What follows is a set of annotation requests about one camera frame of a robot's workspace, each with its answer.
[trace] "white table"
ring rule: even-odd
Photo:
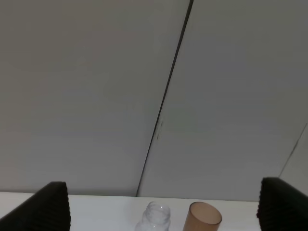
[[[0,217],[31,195],[0,192]],[[151,201],[169,205],[170,231],[182,231],[189,205],[195,201],[207,202],[221,212],[222,223],[218,231],[260,231],[256,218],[257,202],[70,195],[71,231],[133,231]]]

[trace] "gray wall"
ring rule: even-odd
[[[281,178],[308,195],[308,129],[307,126],[286,163]]]
[[[307,122],[307,11],[194,1],[140,196],[258,200]]]
[[[135,195],[188,2],[1,1],[1,191]]]

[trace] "glass jar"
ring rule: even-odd
[[[143,212],[141,221],[135,231],[168,231],[170,225],[170,208],[167,205],[150,202]]]

